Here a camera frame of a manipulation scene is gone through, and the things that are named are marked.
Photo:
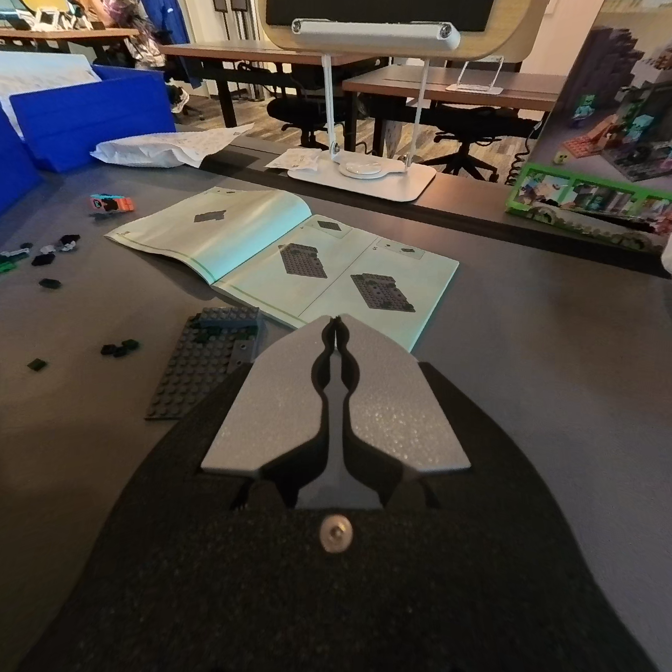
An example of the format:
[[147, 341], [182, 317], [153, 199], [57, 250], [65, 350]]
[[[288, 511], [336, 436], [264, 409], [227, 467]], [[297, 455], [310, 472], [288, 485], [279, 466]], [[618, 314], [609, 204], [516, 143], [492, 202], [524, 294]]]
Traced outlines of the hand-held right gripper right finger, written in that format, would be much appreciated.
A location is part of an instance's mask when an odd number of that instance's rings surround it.
[[466, 472], [471, 461], [421, 369], [390, 337], [340, 315], [343, 461], [385, 508], [399, 486]]

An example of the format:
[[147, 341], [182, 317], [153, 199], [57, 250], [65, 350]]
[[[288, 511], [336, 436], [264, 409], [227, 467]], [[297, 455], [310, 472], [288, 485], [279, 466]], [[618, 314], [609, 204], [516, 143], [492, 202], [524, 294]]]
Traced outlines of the blue plastic bin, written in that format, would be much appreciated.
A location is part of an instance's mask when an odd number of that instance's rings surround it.
[[1, 214], [42, 182], [23, 141], [1, 111]]
[[93, 161], [99, 143], [174, 132], [164, 76], [94, 66], [100, 81], [9, 98], [36, 167], [64, 173]]

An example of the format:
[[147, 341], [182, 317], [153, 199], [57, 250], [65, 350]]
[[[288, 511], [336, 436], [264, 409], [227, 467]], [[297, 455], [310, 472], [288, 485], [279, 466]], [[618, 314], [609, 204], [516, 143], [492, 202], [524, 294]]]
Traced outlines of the grey desk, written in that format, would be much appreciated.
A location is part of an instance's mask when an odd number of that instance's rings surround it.
[[[223, 303], [170, 259], [105, 238], [89, 196], [146, 216], [228, 175], [94, 164], [42, 184], [1, 217], [1, 250], [79, 234], [44, 268], [1, 275], [1, 670], [13, 671], [72, 590], [123, 487], [172, 428], [145, 407], [189, 315]], [[525, 452], [601, 588], [671, 670], [671, 281], [307, 196], [313, 211], [455, 259], [414, 348]], [[48, 290], [42, 278], [63, 286]], [[103, 345], [137, 340], [123, 357]], [[27, 364], [48, 365], [32, 372]]]

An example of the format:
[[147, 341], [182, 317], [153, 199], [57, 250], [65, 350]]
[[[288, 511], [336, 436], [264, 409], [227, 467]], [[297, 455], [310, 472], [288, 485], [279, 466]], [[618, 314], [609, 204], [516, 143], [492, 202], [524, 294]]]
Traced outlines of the white desk lamp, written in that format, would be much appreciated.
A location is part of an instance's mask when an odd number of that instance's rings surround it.
[[[458, 48], [461, 36], [449, 21], [414, 21], [411, 23], [341, 22], [328, 19], [295, 18], [291, 31], [301, 44], [321, 43], [322, 65], [327, 104], [329, 149], [317, 159], [315, 170], [292, 169], [288, 176], [322, 186], [379, 197], [394, 202], [410, 202], [421, 195], [436, 176], [436, 170], [424, 165], [413, 166], [413, 155], [419, 132], [421, 101], [424, 98], [429, 72], [429, 56], [434, 52], [448, 54]], [[409, 46], [426, 56], [423, 66], [419, 100], [416, 106], [410, 153], [404, 161], [379, 156], [366, 156], [341, 148], [335, 136], [333, 112], [333, 76], [328, 48]]]

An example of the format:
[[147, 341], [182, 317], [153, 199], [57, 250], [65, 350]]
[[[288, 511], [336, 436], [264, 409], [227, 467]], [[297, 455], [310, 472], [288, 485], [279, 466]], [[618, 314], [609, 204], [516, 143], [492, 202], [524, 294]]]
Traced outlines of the dark grey brick baseplate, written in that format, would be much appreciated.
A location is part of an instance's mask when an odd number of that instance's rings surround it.
[[246, 329], [200, 329], [196, 322], [199, 313], [190, 317], [182, 329], [147, 406], [146, 421], [183, 418], [231, 374], [248, 365], [243, 364], [235, 371], [229, 369], [231, 350], [236, 339], [255, 336], [258, 349], [259, 336], [263, 331], [263, 316], [260, 312], [260, 326]]

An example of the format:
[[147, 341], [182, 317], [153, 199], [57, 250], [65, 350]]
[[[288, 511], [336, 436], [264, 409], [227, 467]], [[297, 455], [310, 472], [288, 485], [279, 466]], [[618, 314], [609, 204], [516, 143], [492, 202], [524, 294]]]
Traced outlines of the blue grey plate brick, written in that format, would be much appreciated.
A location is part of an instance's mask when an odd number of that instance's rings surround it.
[[203, 308], [196, 319], [200, 329], [217, 327], [222, 329], [246, 329], [259, 327], [261, 317], [258, 308], [252, 307], [208, 307]]

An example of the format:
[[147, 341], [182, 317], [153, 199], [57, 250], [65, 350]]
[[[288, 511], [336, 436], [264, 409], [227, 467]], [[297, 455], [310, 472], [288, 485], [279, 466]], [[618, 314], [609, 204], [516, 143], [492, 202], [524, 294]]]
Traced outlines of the open instruction booklet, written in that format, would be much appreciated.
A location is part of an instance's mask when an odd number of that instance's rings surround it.
[[298, 329], [350, 315], [410, 351], [457, 260], [314, 214], [288, 191], [211, 188], [106, 238], [181, 262], [222, 295]]

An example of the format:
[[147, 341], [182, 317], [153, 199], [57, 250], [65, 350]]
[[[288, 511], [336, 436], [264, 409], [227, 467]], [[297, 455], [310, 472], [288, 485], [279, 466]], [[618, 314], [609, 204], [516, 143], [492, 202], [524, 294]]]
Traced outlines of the small white paper slip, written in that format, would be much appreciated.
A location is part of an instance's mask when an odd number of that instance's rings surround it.
[[319, 148], [289, 148], [265, 165], [267, 169], [286, 171], [311, 171], [318, 169], [322, 150]]

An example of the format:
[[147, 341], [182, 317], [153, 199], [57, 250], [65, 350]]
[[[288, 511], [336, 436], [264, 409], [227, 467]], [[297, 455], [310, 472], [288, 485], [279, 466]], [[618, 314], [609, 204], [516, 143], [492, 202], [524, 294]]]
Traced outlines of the orange teal brick figure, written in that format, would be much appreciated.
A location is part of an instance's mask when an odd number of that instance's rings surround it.
[[131, 213], [136, 210], [132, 199], [110, 194], [92, 194], [89, 196], [92, 212], [96, 216], [113, 216]]

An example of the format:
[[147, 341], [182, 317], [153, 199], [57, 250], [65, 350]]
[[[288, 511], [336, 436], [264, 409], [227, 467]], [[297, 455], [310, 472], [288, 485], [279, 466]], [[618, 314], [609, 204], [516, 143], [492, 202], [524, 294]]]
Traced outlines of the crumpled white paper bag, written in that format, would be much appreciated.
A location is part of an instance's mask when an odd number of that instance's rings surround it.
[[110, 165], [170, 169], [199, 168], [203, 160], [251, 131], [254, 123], [194, 132], [162, 132], [99, 143], [90, 156]]

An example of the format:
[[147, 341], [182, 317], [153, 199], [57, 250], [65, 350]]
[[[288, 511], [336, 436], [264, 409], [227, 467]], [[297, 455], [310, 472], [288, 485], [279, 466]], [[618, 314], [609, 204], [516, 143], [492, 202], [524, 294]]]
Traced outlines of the black office chair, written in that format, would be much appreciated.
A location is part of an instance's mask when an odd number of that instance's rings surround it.
[[327, 124], [326, 105], [321, 99], [307, 97], [276, 97], [266, 106], [269, 117], [283, 123], [281, 130], [300, 130], [300, 146], [328, 149], [317, 141], [315, 134], [324, 131]]
[[488, 146], [504, 137], [531, 138], [539, 125], [531, 119], [519, 117], [518, 111], [508, 107], [480, 106], [463, 109], [450, 105], [437, 105], [421, 113], [421, 123], [438, 130], [433, 141], [455, 140], [458, 150], [452, 154], [426, 159], [423, 165], [443, 165], [443, 172], [458, 175], [461, 170], [476, 180], [484, 181], [481, 169], [491, 173], [488, 181], [496, 183], [499, 171], [494, 165], [483, 162], [470, 154], [472, 145]]

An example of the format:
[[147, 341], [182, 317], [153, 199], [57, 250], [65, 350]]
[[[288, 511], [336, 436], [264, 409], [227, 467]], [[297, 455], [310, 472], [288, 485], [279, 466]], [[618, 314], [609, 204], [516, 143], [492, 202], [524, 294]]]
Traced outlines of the brown wooden table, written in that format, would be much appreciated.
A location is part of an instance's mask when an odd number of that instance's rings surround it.
[[[462, 68], [431, 66], [428, 71], [421, 113], [431, 107], [445, 104], [463, 109], [480, 106], [508, 107], [518, 111], [550, 113], [559, 98], [566, 76], [515, 72], [512, 64], [505, 63], [497, 80], [503, 88], [499, 96], [447, 91], [455, 83]], [[367, 116], [374, 119], [374, 155], [381, 156], [384, 145], [384, 122], [413, 123], [415, 108], [407, 104], [416, 100], [421, 87], [423, 67], [392, 64], [360, 75], [343, 83], [344, 91], [361, 95]], [[464, 79], [468, 82], [487, 83], [493, 72], [472, 71], [468, 68]]]
[[183, 59], [187, 73], [198, 80], [214, 81], [224, 125], [237, 125], [229, 83], [280, 89], [321, 90], [321, 55], [281, 50], [270, 42], [232, 40], [216, 44], [160, 45], [165, 56]]
[[105, 48], [121, 44], [135, 34], [135, 30], [123, 28], [48, 31], [2, 28], [1, 52], [70, 54], [69, 45], [77, 44], [92, 49], [98, 64], [109, 65], [112, 62]]

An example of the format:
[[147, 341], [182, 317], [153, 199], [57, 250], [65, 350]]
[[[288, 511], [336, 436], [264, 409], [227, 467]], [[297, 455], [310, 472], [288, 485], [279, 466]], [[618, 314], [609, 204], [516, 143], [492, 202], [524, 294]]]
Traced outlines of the toy brick set box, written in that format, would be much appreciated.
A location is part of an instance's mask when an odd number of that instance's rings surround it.
[[671, 2], [605, 1], [508, 214], [660, 255], [671, 236]]

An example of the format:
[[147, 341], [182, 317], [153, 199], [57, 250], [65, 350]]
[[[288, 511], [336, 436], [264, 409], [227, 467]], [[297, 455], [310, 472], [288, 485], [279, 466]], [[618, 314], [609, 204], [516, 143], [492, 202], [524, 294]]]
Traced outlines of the wooden framed dark screen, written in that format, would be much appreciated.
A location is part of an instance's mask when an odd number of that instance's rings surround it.
[[258, 1], [271, 42], [322, 55], [520, 62], [547, 1]]

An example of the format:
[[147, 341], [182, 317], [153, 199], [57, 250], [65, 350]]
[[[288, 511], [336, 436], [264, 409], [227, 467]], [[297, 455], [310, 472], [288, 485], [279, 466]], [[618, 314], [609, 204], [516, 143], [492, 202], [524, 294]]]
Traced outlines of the printed jacket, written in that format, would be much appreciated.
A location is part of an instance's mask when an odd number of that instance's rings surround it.
[[156, 30], [141, 1], [98, 1], [100, 20], [107, 28], [132, 29], [136, 34], [124, 40], [134, 67], [163, 70], [164, 54], [159, 49]]

